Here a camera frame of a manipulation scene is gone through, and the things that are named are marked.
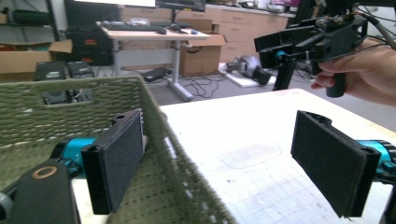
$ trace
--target white table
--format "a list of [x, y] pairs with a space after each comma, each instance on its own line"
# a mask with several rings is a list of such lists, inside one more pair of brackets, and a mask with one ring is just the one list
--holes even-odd
[[[114, 66], [117, 76], [120, 75], [120, 70], [123, 66], [172, 63], [172, 79], [168, 80], [170, 86], [185, 101], [193, 99], [192, 94], [178, 83], [180, 41], [205, 40], [209, 35], [201, 32], [191, 35], [191, 29], [183, 29], [187, 33], [186, 35], [170, 31], [167, 31], [166, 35], [159, 35], [155, 32], [108, 31], [104, 27], [102, 29], [113, 40]], [[175, 45], [172, 49], [121, 49], [120, 41], [174, 41]]]
[[362, 217], [338, 218], [290, 155], [297, 110], [332, 119], [353, 139], [396, 133], [307, 91], [161, 106], [179, 142], [238, 223], [378, 223], [390, 185], [373, 183]]

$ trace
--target green woven basket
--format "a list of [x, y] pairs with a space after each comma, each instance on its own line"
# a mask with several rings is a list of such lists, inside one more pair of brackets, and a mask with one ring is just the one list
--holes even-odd
[[[77, 89], [92, 89], [93, 100], [44, 105], [40, 95]], [[235, 223], [183, 152], [141, 77], [0, 84], [0, 189], [45, 161], [60, 140], [100, 136], [114, 115], [136, 108], [143, 111], [148, 146], [108, 223]]]

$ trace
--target floor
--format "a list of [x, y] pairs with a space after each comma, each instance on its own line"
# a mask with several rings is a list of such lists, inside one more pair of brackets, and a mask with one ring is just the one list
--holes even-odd
[[[110, 71], [105, 71], [105, 69], [102, 71], [103, 74], [112, 74], [111, 69]], [[326, 96], [325, 90], [311, 90], [308, 78], [299, 76], [299, 74], [295, 73], [293, 75], [289, 85], [290, 89], [299, 88], [309, 91], [327, 101], [396, 132], [396, 107], [373, 104], [349, 95], [344, 95], [340, 98], [329, 98]], [[123, 75], [139, 75], [139, 73], [123, 71]], [[240, 88], [224, 75], [181, 77], [179, 83], [194, 95], [192, 102], [266, 92], [271, 91], [273, 88], [273, 85]], [[148, 83], [148, 86], [159, 105], [188, 104], [170, 89], [166, 78]]]

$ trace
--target human hand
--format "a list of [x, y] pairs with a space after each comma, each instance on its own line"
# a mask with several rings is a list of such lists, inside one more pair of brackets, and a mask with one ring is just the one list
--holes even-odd
[[336, 73], [346, 73], [346, 93], [362, 100], [396, 106], [396, 50], [365, 40], [355, 54], [319, 63], [323, 70], [311, 88], [334, 85]]

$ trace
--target office desk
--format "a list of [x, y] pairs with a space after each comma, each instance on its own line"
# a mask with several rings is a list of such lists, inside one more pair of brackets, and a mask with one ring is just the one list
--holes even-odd
[[[184, 40], [205, 40], [209, 35], [198, 32], [197, 35], [191, 35], [191, 29], [183, 29], [187, 34], [179, 35], [167, 32], [166, 35], [159, 35], [155, 32], [130, 32], [130, 31], [108, 31], [102, 27], [104, 32], [113, 40], [113, 56], [116, 75], [120, 75], [123, 66], [131, 65], [147, 65], [172, 63], [172, 79], [168, 82], [184, 100], [190, 101], [193, 96], [178, 84], [178, 67], [180, 58], [180, 41]], [[175, 45], [172, 49], [121, 49], [120, 41], [174, 41]]]
[[391, 186], [373, 183], [363, 216], [353, 222], [338, 218], [291, 157], [297, 110], [332, 119], [333, 127], [353, 139], [396, 145], [396, 133], [307, 91], [272, 91], [161, 109], [188, 156], [239, 223], [371, 224], [378, 223], [386, 207]]

